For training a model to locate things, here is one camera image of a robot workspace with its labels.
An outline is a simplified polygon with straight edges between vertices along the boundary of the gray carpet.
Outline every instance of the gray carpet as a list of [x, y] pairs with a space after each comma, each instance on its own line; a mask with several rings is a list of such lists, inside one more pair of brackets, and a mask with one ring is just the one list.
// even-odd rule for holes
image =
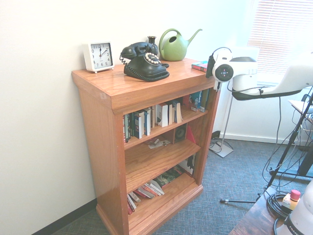
[[[252, 204], [221, 204], [219, 200], [255, 200], [257, 193], [263, 192], [267, 182], [262, 178], [262, 170], [271, 156], [274, 144], [233, 140], [227, 142], [234, 148], [234, 152], [225, 158], [209, 151], [202, 182], [203, 193], [154, 235], [227, 235], [252, 207]], [[283, 145], [277, 151], [270, 166], [276, 167], [285, 147]], [[298, 160], [301, 154], [303, 152], [297, 151], [292, 161]], [[264, 176], [266, 180], [271, 177], [268, 172]], [[310, 179], [293, 178], [286, 176], [281, 185], [294, 181], [281, 187], [281, 190], [297, 189], [302, 195]], [[278, 179], [279, 177], [275, 178], [273, 185], [278, 184]], [[54, 235], [109, 235], [109, 232], [96, 211], [92, 210]]]

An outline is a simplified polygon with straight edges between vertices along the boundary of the window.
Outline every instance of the window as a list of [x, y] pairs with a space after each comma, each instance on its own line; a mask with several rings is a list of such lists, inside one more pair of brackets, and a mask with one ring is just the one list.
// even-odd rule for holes
[[258, 47], [258, 80], [278, 83], [292, 58], [313, 49], [313, 0], [259, 0], [248, 46]]

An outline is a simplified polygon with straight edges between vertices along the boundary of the coiled phone cord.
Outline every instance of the coiled phone cord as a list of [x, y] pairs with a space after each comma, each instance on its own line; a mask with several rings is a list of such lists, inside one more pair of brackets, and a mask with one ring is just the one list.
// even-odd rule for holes
[[125, 68], [128, 69], [131, 73], [133, 73], [133, 75], [135, 76], [135, 78], [146, 81], [146, 82], [155, 82], [158, 80], [162, 80], [166, 77], [168, 77], [168, 72], [164, 75], [161, 75], [160, 77], [154, 77], [154, 78], [149, 78], [149, 77], [145, 77], [142, 76], [141, 74], [139, 74], [138, 72], [136, 72], [135, 70], [133, 70], [128, 63], [122, 58], [122, 54], [120, 54], [119, 56], [119, 60], [122, 61], [123, 65], [125, 65]]

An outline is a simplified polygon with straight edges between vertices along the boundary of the black rotary telephone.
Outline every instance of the black rotary telephone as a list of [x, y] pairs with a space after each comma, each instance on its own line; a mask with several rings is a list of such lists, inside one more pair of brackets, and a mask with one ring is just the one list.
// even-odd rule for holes
[[[126, 63], [121, 57], [131, 61]], [[154, 82], [170, 75], [166, 70], [169, 65], [161, 63], [157, 57], [157, 46], [151, 43], [131, 44], [123, 49], [119, 59], [125, 65], [124, 73], [130, 77]]]

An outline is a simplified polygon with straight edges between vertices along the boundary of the black vase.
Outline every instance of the black vase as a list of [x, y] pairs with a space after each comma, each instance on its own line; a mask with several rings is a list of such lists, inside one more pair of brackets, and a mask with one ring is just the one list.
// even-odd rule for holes
[[157, 37], [155, 37], [155, 36], [148, 36], [148, 40], [149, 40], [149, 43], [152, 44], [153, 51], [157, 51], [156, 38]]

